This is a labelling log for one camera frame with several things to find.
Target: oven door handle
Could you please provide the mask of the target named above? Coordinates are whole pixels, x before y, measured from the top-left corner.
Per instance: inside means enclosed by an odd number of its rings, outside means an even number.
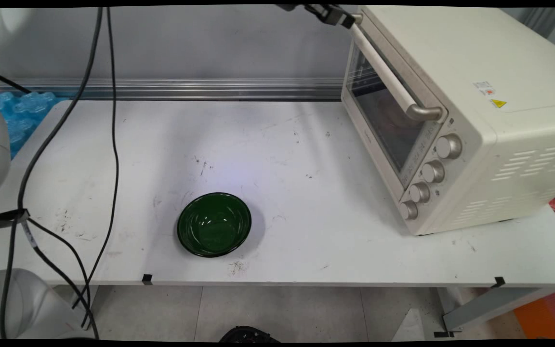
[[[391,71],[387,63],[376,52],[374,46],[363,35],[359,26],[354,25],[350,28],[353,40],[365,55],[365,58],[370,62],[374,71],[383,81],[384,85],[391,95],[397,101],[399,107],[405,112],[408,118],[416,121],[438,120],[442,116],[442,108],[440,107],[421,107],[417,105],[410,93],[399,82],[395,74]]]

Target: oven knob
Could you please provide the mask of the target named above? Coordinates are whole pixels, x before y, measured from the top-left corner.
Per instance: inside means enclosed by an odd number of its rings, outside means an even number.
[[[436,152],[445,160],[454,160],[462,152],[462,141],[456,134],[441,136],[436,141]]]
[[[423,164],[423,180],[429,184],[442,182],[445,179],[445,168],[439,161],[433,160]]]
[[[399,204],[399,213],[404,219],[416,219],[418,215],[417,206],[412,201]]]
[[[410,192],[410,199],[414,202],[428,202],[430,200],[430,188],[423,182],[411,185],[408,191]]]

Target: green bowl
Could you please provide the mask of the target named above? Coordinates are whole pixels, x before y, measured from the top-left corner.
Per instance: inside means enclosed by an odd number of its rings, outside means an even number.
[[[179,215],[177,236],[200,257],[219,257],[239,247],[251,228],[245,203],[228,193],[209,193],[190,202]]]

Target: white table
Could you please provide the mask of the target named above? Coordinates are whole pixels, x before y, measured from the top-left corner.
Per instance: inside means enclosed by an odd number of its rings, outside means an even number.
[[[70,102],[56,105],[13,160],[0,213]],[[341,103],[119,101],[119,195],[94,284],[484,286],[555,290],[555,215],[410,235]],[[115,178],[110,101],[81,101],[38,161],[25,207],[90,271]],[[174,226],[194,198],[233,193],[251,232],[223,257],[188,253]],[[66,246],[33,227],[43,252],[82,284]],[[9,230],[0,230],[0,269]],[[64,283],[17,233],[14,266]]]

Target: oven door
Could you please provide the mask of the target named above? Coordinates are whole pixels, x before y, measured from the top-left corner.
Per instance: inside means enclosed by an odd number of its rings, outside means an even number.
[[[371,24],[352,26],[342,101],[394,199],[407,190],[446,108]]]

